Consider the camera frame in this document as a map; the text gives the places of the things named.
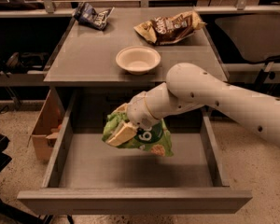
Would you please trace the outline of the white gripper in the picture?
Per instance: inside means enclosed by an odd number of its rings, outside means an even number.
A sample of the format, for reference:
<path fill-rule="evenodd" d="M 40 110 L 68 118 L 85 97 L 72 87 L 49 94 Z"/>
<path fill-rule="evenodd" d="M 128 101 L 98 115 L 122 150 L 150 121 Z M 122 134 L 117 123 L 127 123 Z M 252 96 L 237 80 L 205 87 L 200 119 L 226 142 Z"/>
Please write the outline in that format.
<path fill-rule="evenodd" d="M 130 122 L 122 121 L 119 124 L 116 130 L 106 140 L 110 146 L 117 147 L 134 138 L 137 134 L 138 127 L 148 129 L 159 122 L 149 112 L 146 98 L 147 93 L 142 91 L 135 95 L 128 104 L 124 103 L 115 109 L 115 112 L 126 112 L 127 110 L 127 117 Z"/>

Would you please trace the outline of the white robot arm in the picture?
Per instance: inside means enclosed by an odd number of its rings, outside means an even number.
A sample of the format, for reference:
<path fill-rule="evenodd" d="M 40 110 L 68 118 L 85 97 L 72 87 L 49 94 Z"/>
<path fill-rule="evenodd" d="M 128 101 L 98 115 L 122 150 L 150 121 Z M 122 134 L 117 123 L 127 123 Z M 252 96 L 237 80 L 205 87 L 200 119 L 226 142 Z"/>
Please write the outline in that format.
<path fill-rule="evenodd" d="M 135 95 L 109 116 L 103 140 L 119 147 L 163 118 L 208 105 L 280 148 L 280 98 L 225 83 L 192 63 L 178 63 L 166 81 Z"/>

